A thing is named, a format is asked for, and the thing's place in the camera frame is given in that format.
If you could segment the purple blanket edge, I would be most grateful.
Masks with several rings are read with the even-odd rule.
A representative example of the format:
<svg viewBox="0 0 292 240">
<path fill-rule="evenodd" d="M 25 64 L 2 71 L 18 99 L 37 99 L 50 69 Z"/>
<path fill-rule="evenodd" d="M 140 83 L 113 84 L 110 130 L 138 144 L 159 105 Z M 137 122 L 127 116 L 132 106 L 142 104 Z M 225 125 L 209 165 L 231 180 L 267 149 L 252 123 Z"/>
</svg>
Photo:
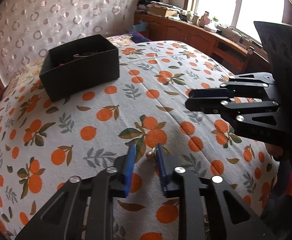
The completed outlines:
<svg viewBox="0 0 292 240">
<path fill-rule="evenodd" d="M 142 34 L 136 31 L 132 31 L 129 33 L 131 36 L 131 40 L 134 43 L 143 43 L 143 42 L 150 42 L 150 40 L 146 37 L 144 37 Z"/>
</svg>

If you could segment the pink figurine on sill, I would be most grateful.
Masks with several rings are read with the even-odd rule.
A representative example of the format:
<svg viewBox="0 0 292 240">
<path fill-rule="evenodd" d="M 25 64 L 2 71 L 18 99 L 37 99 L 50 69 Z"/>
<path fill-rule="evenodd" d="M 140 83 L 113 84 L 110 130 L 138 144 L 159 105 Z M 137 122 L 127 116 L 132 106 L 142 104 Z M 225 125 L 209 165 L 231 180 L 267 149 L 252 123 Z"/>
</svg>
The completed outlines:
<svg viewBox="0 0 292 240">
<path fill-rule="evenodd" d="M 210 24 L 211 19 L 209 18 L 209 12 L 205 11 L 204 15 L 201 16 L 199 20 L 199 26 L 204 28 L 206 25 Z"/>
</svg>

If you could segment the white circle-pattern curtain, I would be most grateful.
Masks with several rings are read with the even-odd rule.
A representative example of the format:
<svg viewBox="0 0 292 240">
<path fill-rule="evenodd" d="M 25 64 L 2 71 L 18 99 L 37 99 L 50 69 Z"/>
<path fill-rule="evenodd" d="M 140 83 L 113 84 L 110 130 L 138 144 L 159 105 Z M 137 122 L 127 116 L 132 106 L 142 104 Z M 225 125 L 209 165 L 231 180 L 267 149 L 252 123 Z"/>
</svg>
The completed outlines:
<svg viewBox="0 0 292 240">
<path fill-rule="evenodd" d="M 3 0 L 0 4 L 0 79 L 63 43 L 121 33 L 130 0 Z"/>
</svg>

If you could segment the black square box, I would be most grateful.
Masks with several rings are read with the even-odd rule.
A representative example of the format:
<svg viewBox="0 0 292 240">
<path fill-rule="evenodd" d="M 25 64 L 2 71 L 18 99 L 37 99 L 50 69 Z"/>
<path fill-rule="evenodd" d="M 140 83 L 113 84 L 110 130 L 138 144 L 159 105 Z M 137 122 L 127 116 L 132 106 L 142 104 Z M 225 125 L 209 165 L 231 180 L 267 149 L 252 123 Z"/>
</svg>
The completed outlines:
<svg viewBox="0 0 292 240">
<path fill-rule="evenodd" d="M 39 78 L 52 102 L 119 78 L 119 51 L 102 35 L 48 51 Z"/>
</svg>

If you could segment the wooden side cabinet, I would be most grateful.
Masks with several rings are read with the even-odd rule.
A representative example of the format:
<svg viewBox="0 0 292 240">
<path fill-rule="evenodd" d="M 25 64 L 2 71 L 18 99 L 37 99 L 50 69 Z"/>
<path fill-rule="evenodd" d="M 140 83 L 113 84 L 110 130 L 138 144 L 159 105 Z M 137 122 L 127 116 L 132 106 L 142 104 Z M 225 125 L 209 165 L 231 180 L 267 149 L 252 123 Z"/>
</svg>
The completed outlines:
<svg viewBox="0 0 292 240">
<path fill-rule="evenodd" d="M 134 14 L 134 24 L 140 21 L 148 24 L 146 37 L 150 40 L 184 42 L 210 56 L 234 74 L 271 72 L 267 59 L 257 54 L 253 47 L 242 48 L 221 35 L 182 21 L 147 14 Z"/>
</svg>

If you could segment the orange print bed sheet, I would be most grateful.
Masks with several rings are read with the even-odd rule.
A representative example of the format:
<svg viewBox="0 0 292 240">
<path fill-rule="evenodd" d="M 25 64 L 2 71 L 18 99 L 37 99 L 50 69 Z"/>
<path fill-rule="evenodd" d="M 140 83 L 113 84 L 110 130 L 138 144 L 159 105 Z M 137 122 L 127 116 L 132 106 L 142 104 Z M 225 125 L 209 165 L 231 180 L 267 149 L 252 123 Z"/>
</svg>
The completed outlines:
<svg viewBox="0 0 292 240">
<path fill-rule="evenodd" d="M 115 239 L 177 239 L 179 200 L 161 192 L 146 155 L 156 144 L 195 175 L 220 175 L 260 215 L 277 172 L 262 142 L 241 138 L 217 115 L 185 108 L 193 88 L 214 88 L 231 73 L 181 42 L 119 50 L 115 81 L 51 102 L 41 61 L 20 69 L 0 101 L 0 231 L 15 239 L 73 175 L 95 176 L 136 149 L 128 198 L 114 201 Z"/>
</svg>

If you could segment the small pearl earring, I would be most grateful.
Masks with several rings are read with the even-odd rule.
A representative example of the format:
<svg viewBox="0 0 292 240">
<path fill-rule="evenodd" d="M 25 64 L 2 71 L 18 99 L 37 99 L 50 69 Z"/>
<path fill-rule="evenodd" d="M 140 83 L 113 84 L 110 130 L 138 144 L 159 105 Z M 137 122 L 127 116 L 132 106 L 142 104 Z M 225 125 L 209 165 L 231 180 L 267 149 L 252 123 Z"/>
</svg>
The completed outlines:
<svg viewBox="0 0 292 240">
<path fill-rule="evenodd" d="M 156 161 L 156 147 L 153 147 L 146 153 L 146 158 L 151 161 Z"/>
</svg>

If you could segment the pile of books and papers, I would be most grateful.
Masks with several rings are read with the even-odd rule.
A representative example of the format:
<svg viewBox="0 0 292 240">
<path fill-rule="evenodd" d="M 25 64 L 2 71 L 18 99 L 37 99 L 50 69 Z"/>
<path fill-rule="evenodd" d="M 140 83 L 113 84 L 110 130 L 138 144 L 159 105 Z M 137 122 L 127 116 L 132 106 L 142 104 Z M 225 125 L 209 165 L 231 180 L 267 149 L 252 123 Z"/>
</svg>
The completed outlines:
<svg viewBox="0 0 292 240">
<path fill-rule="evenodd" d="M 160 0 L 138 0 L 136 14 L 148 14 L 156 17 L 178 17 L 183 10 Z"/>
</svg>

